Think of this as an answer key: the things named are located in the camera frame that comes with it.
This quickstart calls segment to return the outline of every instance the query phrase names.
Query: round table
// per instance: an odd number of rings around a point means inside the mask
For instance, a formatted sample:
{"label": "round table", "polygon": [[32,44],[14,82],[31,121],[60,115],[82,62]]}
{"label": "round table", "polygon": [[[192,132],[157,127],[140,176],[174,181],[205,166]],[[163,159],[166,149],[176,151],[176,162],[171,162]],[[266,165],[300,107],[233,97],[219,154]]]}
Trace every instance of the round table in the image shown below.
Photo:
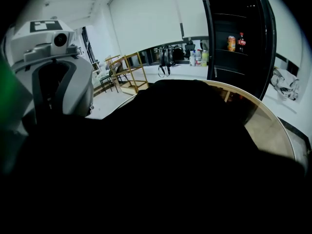
{"label": "round table", "polygon": [[[248,92],[218,81],[203,80],[220,94],[229,110],[236,110],[258,149],[296,160],[293,146],[285,127],[262,101]],[[127,99],[116,110],[135,98]]]}

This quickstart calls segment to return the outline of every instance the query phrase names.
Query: red label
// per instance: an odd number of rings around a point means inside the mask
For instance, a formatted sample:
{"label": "red label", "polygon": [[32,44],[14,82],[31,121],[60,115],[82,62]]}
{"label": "red label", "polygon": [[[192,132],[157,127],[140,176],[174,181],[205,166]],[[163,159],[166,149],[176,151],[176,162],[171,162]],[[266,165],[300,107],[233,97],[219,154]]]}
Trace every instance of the red label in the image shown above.
{"label": "red label", "polygon": [[246,42],[244,41],[244,40],[238,40],[238,43],[237,43],[238,45],[246,45]]}

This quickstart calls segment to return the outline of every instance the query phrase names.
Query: camera lens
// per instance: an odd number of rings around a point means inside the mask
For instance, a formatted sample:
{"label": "camera lens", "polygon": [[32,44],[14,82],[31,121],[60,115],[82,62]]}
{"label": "camera lens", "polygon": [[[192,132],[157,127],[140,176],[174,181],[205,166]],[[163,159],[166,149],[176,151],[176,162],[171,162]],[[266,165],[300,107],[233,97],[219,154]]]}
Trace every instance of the camera lens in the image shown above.
{"label": "camera lens", "polygon": [[57,47],[61,47],[63,46],[65,43],[67,42],[67,36],[63,33],[58,34],[55,38],[54,38],[54,44]]}

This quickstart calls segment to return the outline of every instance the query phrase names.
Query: black refrigerator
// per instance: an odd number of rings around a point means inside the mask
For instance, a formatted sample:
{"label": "black refrigerator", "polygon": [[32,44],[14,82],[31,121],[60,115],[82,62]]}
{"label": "black refrigerator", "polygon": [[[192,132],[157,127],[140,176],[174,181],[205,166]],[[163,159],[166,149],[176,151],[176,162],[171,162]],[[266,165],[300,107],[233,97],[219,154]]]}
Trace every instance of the black refrigerator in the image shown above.
{"label": "black refrigerator", "polygon": [[[209,30],[208,80],[239,87],[262,100],[276,54],[275,18],[268,0],[203,0]],[[237,40],[244,33],[243,53]],[[228,50],[228,37],[236,50]]]}

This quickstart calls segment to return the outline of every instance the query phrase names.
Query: orange can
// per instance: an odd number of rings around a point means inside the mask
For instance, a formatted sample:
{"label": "orange can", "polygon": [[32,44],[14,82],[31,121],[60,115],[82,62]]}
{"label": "orange can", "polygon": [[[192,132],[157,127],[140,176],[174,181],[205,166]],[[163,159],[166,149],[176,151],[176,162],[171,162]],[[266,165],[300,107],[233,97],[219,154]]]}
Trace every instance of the orange can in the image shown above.
{"label": "orange can", "polygon": [[236,39],[233,36],[228,37],[228,51],[235,51]]}

